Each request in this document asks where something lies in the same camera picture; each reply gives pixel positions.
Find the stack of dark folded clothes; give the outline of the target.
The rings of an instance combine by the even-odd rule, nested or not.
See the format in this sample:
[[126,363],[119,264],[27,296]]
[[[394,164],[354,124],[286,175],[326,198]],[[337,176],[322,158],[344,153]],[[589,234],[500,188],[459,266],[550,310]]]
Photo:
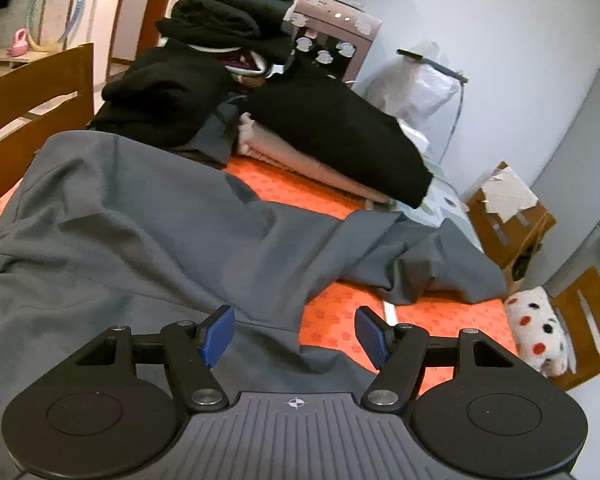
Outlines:
[[294,0],[178,0],[156,23],[161,37],[211,50],[248,49],[283,65],[292,51],[285,20]]

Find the polka dot plush pillow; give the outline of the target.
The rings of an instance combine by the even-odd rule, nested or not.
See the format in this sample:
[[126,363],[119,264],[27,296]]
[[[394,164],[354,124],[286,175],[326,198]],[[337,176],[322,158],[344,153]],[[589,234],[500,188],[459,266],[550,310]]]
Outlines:
[[515,292],[504,309],[518,356],[545,377],[565,374],[567,338],[544,288]]

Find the wooden chair with paper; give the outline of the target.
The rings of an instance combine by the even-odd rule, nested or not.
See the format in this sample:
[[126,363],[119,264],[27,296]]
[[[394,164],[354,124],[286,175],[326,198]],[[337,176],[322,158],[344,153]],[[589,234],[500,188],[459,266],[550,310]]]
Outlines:
[[554,216],[506,162],[500,162],[467,206],[484,253],[516,292],[543,237],[556,224]]

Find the wooden chair at right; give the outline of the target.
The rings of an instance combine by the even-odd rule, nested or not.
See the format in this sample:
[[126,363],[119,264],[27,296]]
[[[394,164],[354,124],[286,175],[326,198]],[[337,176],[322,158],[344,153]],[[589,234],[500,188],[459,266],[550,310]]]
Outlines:
[[554,300],[568,342],[568,370],[553,379],[571,390],[600,375],[600,274],[587,268]]

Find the dark grey folded cloth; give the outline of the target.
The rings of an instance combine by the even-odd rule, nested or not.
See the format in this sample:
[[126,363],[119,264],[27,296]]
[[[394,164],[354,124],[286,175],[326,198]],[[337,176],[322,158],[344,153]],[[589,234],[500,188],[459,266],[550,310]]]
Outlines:
[[224,101],[187,143],[172,148],[171,153],[215,169],[224,169],[233,153],[244,107],[243,96],[232,96]]

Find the beige folded garment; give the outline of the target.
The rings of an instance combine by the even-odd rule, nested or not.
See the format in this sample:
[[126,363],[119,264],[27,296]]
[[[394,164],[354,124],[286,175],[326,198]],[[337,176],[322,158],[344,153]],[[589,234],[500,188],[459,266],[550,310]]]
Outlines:
[[239,119],[237,151],[242,156],[300,174],[302,177],[374,203],[390,203],[387,195],[359,184],[317,159],[297,151],[277,134],[255,122],[248,113],[242,114]]

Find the silver refrigerator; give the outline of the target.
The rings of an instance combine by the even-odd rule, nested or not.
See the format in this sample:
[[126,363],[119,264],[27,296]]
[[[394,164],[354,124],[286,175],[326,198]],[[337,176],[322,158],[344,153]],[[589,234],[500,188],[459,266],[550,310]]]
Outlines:
[[524,286],[555,297],[591,266],[600,274],[600,69],[532,191],[556,224],[531,258]]

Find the large black folded garment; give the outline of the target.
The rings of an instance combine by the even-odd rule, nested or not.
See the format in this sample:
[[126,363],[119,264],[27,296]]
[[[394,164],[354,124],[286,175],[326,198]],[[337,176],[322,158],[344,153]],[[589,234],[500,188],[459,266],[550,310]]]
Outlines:
[[396,118],[329,76],[278,74],[248,96],[251,117],[299,152],[417,208],[432,173]]

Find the black garment on left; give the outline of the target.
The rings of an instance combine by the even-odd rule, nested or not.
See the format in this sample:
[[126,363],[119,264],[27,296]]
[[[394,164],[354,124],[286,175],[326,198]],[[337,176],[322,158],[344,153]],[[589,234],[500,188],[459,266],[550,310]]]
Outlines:
[[104,104],[88,128],[154,148],[178,148],[193,139],[233,86],[230,72],[210,54],[170,39],[106,84]]

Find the white plastic bag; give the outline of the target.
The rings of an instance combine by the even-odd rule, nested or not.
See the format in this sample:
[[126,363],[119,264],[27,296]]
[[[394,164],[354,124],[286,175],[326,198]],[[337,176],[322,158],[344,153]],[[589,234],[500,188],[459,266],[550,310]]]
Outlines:
[[468,79],[449,68],[439,45],[422,40],[396,56],[363,84],[362,97],[385,114],[420,128],[452,100]]

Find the wooden chair at left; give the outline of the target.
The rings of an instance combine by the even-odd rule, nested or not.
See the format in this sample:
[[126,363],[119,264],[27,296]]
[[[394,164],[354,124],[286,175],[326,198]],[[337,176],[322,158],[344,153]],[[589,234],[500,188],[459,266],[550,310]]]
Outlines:
[[54,134],[82,129],[94,115],[94,46],[44,56],[0,77],[0,198],[23,177],[35,152]]

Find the pink water dispenser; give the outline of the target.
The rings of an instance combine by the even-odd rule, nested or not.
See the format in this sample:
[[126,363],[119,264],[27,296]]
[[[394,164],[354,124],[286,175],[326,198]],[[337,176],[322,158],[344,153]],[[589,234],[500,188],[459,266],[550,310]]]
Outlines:
[[353,84],[382,21],[337,0],[298,0],[289,14],[294,55]]

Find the colourful hula hoop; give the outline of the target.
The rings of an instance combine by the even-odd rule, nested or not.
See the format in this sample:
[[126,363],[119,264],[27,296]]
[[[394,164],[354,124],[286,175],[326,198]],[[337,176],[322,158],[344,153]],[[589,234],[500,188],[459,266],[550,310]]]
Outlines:
[[24,31],[35,52],[57,52],[68,47],[79,25],[85,0],[29,0]]

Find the pink kettlebell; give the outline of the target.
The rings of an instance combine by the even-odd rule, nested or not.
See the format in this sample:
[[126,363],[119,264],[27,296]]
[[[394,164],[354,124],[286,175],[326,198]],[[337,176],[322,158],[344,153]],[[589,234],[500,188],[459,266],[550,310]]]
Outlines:
[[14,41],[12,45],[7,49],[6,53],[11,58],[19,58],[25,55],[29,50],[29,43],[27,38],[27,31],[24,28],[20,28],[15,32]]

